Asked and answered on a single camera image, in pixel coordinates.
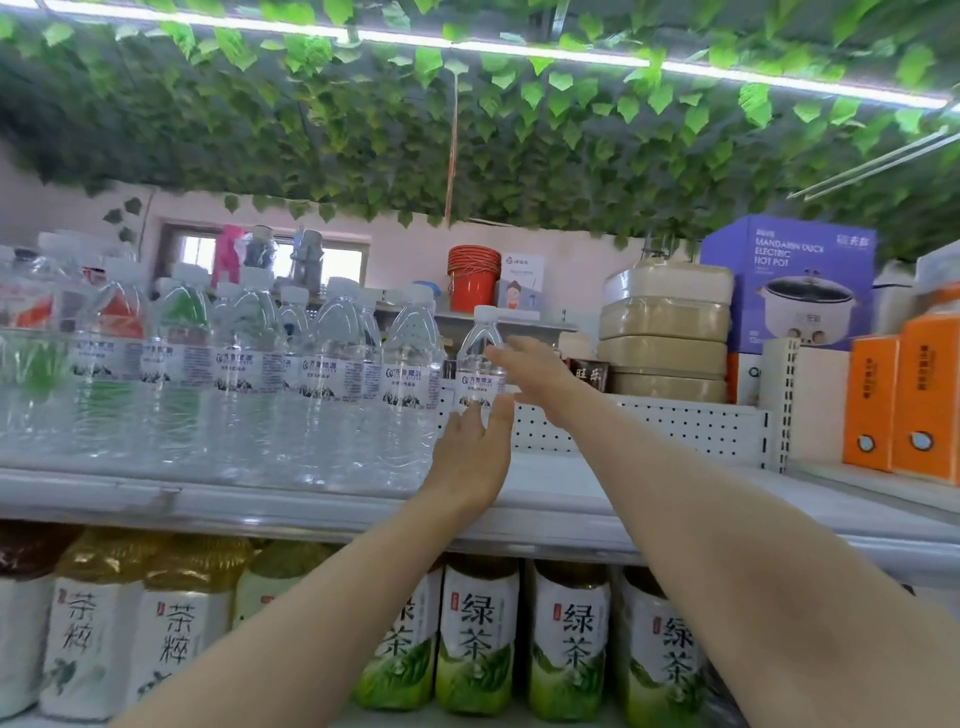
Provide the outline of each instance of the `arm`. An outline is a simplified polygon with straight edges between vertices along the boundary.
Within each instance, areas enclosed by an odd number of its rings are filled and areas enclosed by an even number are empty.
[[[510,465],[513,401],[450,416],[433,466],[392,518],[213,645],[111,725],[326,725],[418,582],[496,499]]]
[[[664,437],[532,339],[488,352],[576,441],[756,728],[960,713],[960,629],[781,499]]]

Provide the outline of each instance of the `plastic water bottle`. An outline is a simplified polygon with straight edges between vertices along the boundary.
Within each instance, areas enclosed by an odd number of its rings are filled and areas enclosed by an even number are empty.
[[[285,285],[280,288],[280,309],[276,313],[283,346],[283,386],[276,403],[273,452],[282,466],[294,469],[289,473],[293,479],[298,479],[297,467],[303,460],[309,409],[308,399],[300,393],[303,356],[310,351],[313,342],[306,316],[309,299],[310,292],[306,288]]]
[[[119,460],[127,456],[128,445],[135,442],[131,434],[141,424],[133,408],[150,303],[143,263],[110,257],[104,268],[107,284],[80,313],[70,344],[69,451]]]
[[[380,411],[380,377],[383,369],[382,335],[373,313],[379,291],[375,288],[362,288],[354,303],[360,328],[363,331],[363,386],[360,392],[360,415],[357,423],[359,436],[347,442],[349,468],[348,482],[354,486],[363,486],[372,482],[371,475],[376,465],[370,433],[375,428]]]
[[[503,346],[503,338],[496,329],[497,316],[495,306],[476,306],[473,328],[457,354],[457,386],[453,397],[457,411],[463,413],[472,402],[479,402],[484,425],[490,418],[493,398],[501,394],[506,385],[507,373],[484,355],[487,346]]]
[[[213,392],[210,348],[210,274],[199,265],[174,263],[158,279],[153,325],[140,357],[141,405],[148,465],[195,472],[206,463],[208,407]]]
[[[331,278],[326,304],[313,329],[313,351],[302,361],[300,391],[307,397],[304,481],[343,488],[352,463],[348,443],[357,437],[363,392],[365,338],[353,305],[356,281]]]
[[[217,474],[256,480],[274,425],[283,385],[276,308],[268,290],[273,274],[243,267],[240,283],[221,280],[213,308],[215,398],[213,432]]]
[[[375,450],[391,488],[417,490],[430,468],[444,350],[433,319],[433,291],[403,290],[405,305],[387,332],[380,377]]]
[[[0,447],[8,462],[28,463],[64,452],[71,422],[62,386],[69,333],[92,287],[79,270],[67,274],[52,257],[14,262],[0,254]]]

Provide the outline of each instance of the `beige container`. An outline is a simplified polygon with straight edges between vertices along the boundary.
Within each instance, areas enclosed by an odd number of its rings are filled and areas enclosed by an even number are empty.
[[[730,305],[733,273],[717,265],[647,258],[614,273],[603,284],[603,304],[634,296],[707,301]]]
[[[727,341],[729,329],[730,307],[723,303],[634,296],[600,312],[601,339],[646,334]]]
[[[656,397],[658,400],[682,400],[722,403],[727,398],[723,379],[694,379],[689,376],[638,374],[631,367],[611,371],[608,391],[632,397]]]
[[[597,345],[597,356],[637,374],[722,379],[727,372],[727,345],[718,341],[669,336],[617,336]]]

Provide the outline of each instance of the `electric hot pot box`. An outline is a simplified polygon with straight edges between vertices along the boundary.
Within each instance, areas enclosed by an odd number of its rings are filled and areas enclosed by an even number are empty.
[[[870,333],[876,232],[750,215],[704,239],[700,262],[733,271],[731,352],[768,339],[847,351]]]

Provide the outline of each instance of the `pegboard panel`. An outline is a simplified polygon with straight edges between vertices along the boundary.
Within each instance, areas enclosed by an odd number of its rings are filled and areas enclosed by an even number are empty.
[[[649,397],[607,395],[638,420],[685,445],[730,465],[767,468],[769,414],[756,407],[709,404]],[[441,389],[438,428],[443,430],[453,403],[453,387]],[[513,446],[516,450],[578,452],[566,430],[547,422],[543,410],[529,404],[515,409]]]

